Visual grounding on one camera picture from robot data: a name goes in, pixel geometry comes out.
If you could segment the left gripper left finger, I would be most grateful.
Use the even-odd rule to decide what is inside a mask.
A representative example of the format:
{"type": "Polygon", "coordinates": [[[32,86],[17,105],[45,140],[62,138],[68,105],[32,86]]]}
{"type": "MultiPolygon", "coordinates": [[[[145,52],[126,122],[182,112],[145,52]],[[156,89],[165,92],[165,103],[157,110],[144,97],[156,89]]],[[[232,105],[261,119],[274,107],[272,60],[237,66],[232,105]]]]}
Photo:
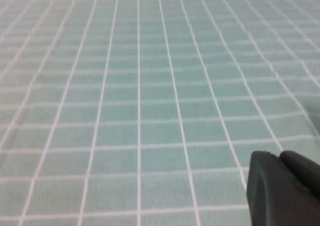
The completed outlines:
{"type": "Polygon", "coordinates": [[[246,197],[253,226],[318,226],[316,198],[276,156],[254,151],[250,156],[246,197]]]}

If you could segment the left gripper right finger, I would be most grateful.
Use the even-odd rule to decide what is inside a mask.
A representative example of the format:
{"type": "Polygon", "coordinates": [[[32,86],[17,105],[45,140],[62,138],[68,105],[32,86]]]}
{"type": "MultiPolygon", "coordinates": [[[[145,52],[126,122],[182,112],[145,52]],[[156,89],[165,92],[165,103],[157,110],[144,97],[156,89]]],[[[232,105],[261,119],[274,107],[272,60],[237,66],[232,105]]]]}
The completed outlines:
{"type": "Polygon", "coordinates": [[[291,150],[282,151],[279,159],[316,198],[320,198],[319,164],[291,150]]]}

